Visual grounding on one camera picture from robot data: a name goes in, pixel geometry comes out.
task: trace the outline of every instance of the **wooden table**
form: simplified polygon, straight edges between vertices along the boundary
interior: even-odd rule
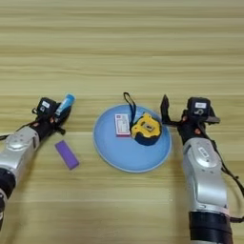
[[[244,182],[244,2],[9,0],[0,2],[0,132],[31,121],[41,96],[76,95],[65,140],[81,166],[69,171],[51,137],[14,192],[0,243],[187,244],[181,142],[150,173],[123,173],[96,153],[92,128],[130,92],[159,112],[164,93],[178,119],[190,96],[207,96],[222,123],[209,128]],[[232,214],[242,197],[227,180]],[[244,241],[233,225],[234,243]]]

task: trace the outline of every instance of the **blue plate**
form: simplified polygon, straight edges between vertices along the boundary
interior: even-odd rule
[[[137,106],[135,121],[143,112],[150,113],[160,121],[155,112],[139,106]],[[94,146],[102,158],[116,169],[130,173],[148,172],[161,165],[172,148],[169,129],[163,127],[162,135],[153,146],[143,146],[131,137],[116,136],[114,120],[116,113],[131,114],[130,107],[120,105],[105,111],[94,126]]]

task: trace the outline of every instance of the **blue marker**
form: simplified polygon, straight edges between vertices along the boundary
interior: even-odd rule
[[[58,107],[58,109],[56,110],[55,114],[57,116],[60,116],[60,114],[62,113],[62,111],[64,109],[66,109],[67,107],[72,106],[72,104],[74,103],[75,97],[71,94],[68,94],[66,96],[66,98],[64,99],[64,101],[60,104],[60,106]]]

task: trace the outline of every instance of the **purple eraser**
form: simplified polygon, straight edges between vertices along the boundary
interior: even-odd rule
[[[67,145],[65,141],[60,141],[55,145],[55,148],[59,152],[59,154],[63,157],[66,165],[69,167],[70,170],[77,167],[79,165],[79,161],[72,153],[71,149]]]

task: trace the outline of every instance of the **yellow tape measure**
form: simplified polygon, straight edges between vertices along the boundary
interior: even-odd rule
[[[143,115],[134,123],[136,105],[127,92],[124,92],[124,97],[129,103],[132,112],[132,120],[130,124],[132,138],[139,144],[145,146],[154,145],[162,133],[161,124],[147,112],[143,113]]]

